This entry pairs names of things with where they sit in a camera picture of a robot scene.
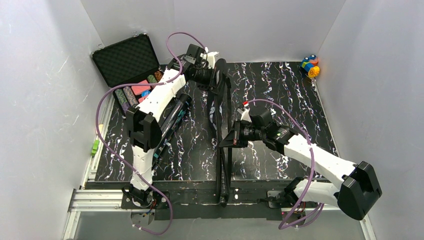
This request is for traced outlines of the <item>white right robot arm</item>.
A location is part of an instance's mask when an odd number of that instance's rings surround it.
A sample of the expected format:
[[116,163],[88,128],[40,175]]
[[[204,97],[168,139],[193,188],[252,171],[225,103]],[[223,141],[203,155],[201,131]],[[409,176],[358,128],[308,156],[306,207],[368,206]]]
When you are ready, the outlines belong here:
[[356,164],[309,144],[294,129],[275,121],[269,110],[254,107],[240,111],[229,133],[219,143],[223,148],[246,148],[249,142],[262,141],[270,150],[296,160],[323,175],[327,182],[297,177],[285,189],[284,199],[298,199],[338,207],[354,220],[363,220],[382,189],[374,167],[362,161]]

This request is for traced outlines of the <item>black shuttlecock tube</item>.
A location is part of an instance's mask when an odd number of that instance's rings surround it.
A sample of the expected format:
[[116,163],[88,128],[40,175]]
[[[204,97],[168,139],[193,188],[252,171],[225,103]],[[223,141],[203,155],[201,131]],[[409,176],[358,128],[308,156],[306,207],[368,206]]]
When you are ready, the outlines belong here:
[[158,162],[160,162],[161,154],[170,141],[172,134],[177,130],[184,116],[189,111],[191,103],[192,97],[187,93],[181,93],[171,101],[170,106],[172,109],[168,112],[161,125],[162,137],[153,153],[152,170],[156,167]]

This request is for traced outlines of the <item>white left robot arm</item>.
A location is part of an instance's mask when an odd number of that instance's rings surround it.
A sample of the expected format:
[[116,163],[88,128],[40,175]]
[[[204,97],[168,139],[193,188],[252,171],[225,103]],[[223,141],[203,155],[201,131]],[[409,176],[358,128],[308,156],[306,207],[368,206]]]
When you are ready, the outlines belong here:
[[170,103],[188,81],[194,81],[202,90],[210,90],[213,71],[219,52],[190,44],[186,53],[173,58],[148,97],[126,112],[126,126],[133,156],[133,175],[124,194],[136,206],[146,208],[153,204],[152,168],[154,154],[162,145],[164,132],[159,121]]

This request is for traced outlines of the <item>black Crossway racket bag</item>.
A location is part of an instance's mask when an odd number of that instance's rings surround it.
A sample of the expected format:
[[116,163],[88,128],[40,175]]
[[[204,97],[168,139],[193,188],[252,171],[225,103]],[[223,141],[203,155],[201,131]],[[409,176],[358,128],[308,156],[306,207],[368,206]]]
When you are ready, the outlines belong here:
[[216,61],[210,79],[207,94],[208,123],[215,142],[215,173],[217,204],[225,208],[229,201],[230,180],[228,174],[228,159],[225,150],[220,146],[223,140],[222,125],[224,119],[220,114],[225,89],[230,89],[227,61],[220,58]]

